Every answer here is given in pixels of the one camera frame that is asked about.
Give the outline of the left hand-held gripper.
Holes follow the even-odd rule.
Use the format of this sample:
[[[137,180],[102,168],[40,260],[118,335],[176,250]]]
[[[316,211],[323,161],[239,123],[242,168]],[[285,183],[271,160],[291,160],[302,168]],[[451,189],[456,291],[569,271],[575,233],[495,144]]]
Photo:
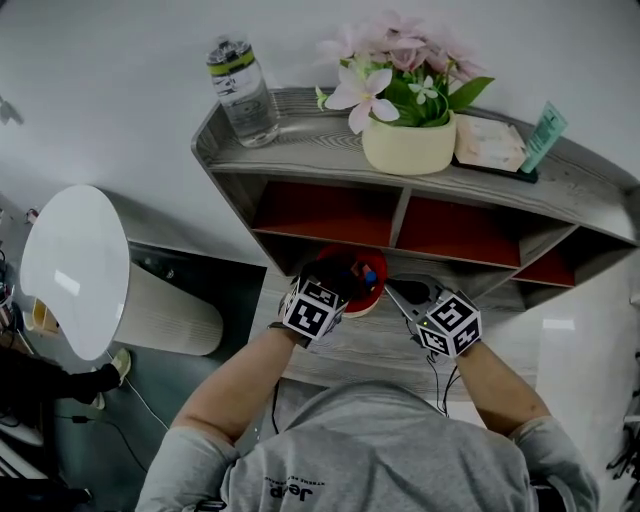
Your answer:
[[[294,332],[296,343],[307,348],[341,321],[357,285],[357,278],[346,260],[321,259],[307,263],[281,300],[279,327]]]

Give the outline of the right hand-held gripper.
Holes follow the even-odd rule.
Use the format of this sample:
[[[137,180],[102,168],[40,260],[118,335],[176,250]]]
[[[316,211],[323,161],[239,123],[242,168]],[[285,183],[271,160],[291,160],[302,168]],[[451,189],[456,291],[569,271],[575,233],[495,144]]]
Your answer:
[[[408,320],[422,348],[456,358],[481,338],[480,311],[461,291],[431,276],[388,278],[385,290]]]

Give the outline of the person's left forearm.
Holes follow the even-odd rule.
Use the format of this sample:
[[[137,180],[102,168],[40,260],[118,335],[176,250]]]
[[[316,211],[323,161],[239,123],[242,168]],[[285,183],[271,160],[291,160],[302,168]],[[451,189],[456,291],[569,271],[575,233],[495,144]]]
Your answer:
[[[235,444],[265,406],[299,340],[288,328],[260,333],[199,385],[172,426]]]

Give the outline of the person's right forearm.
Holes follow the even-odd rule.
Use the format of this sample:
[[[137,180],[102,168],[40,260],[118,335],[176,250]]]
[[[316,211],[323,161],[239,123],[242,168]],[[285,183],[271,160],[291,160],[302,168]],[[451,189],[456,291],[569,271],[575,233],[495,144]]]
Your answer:
[[[455,362],[474,407],[490,431],[510,436],[529,421],[551,415],[536,391],[486,344],[472,344]]]

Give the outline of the red and cream bucket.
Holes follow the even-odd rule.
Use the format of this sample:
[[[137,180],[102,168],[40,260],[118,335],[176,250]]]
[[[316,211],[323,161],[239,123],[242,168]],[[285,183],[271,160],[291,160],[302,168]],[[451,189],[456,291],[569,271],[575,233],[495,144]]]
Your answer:
[[[348,318],[357,318],[368,314],[378,303],[384,292],[384,284],[388,277],[388,265],[384,253],[378,248],[358,245],[329,244],[318,254],[316,260],[332,259],[347,266],[352,274],[351,267],[356,261],[367,265],[367,272],[374,271],[377,274],[377,283],[367,286],[365,276],[358,278],[357,290],[349,301],[344,315]]]

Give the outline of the flowering plant in cream pot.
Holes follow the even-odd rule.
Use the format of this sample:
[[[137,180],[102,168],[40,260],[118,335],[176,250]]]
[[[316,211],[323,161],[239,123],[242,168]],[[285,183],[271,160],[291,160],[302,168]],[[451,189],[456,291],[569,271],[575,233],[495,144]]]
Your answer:
[[[493,81],[466,50],[427,34],[422,23],[386,11],[343,26],[317,46],[338,74],[332,93],[315,91],[318,108],[347,112],[367,161],[387,174],[446,169],[454,156],[457,112]]]

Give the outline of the person's grey t-shirt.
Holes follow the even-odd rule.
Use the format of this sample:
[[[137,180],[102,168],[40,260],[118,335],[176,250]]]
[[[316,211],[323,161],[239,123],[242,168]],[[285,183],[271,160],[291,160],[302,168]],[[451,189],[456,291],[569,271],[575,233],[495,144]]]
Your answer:
[[[240,454],[190,427],[167,432],[136,512],[598,512],[598,486],[560,423],[503,436],[442,416],[390,383],[311,399]]]

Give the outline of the grey wooden shelf unit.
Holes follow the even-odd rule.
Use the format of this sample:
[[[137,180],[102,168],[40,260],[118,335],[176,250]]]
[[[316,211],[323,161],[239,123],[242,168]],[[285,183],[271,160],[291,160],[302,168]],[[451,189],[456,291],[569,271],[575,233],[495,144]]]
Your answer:
[[[391,275],[435,276],[474,302],[524,311],[640,256],[640,180],[561,139],[534,183],[450,166],[375,171],[307,88],[274,94],[276,140],[246,148],[214,108],[192,150],[282,275],[332,246],[384,252]]]

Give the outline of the black tray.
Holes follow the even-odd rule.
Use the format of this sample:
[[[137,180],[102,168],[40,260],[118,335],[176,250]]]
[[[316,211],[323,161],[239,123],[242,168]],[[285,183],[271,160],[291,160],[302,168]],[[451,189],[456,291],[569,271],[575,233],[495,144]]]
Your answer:
[[[496,176],[518,180],[521,182],[526,182],[529,184],[535,184],[538,182],[538,179],[539,179],[539,174],[536,168],[534,168],[530,173],[523,172],[521,169],[518,169],[515,172],[505,171],[505,170],[491,168],[491,167],[476,166],[476,165],[461,163],[456,156],[453,156],[451,165],[457,168],[483,172],[487,174],[492,174]]]

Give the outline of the cream tissue pack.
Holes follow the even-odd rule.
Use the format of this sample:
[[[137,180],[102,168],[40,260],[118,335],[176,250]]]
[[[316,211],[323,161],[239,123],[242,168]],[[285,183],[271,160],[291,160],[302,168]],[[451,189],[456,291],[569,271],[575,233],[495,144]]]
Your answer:
[[[456,115],[454,155],[464,165],[517,172],[527,158],[525,143],[508,123]]]

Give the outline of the teal tube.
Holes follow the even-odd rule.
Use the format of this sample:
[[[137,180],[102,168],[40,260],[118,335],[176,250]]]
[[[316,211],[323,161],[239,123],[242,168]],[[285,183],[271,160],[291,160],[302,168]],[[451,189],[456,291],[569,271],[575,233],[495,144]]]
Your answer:
[[[568,126],[556,106],[547,101],[534,130],[526,141],[526,159],[520,170],[530,174],[550,151]]]

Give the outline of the clear water bottle green band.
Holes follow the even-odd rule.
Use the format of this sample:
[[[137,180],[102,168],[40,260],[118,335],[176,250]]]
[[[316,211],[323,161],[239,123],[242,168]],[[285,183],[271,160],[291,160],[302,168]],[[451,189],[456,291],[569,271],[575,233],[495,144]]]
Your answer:
[[[248,39],[239,33],[218,36],[207,67],[239,142],[249,148],[272,142],[279,133],[278,118]]]

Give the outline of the small wooden drawer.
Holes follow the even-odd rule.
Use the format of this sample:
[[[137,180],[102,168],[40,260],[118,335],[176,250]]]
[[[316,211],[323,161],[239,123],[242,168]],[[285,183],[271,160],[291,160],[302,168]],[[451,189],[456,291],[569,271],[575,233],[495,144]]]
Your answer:
[[[51,334],[59,332],[59,323],[44,302],[35,299],[32,309],[32,321],[35,329]]]

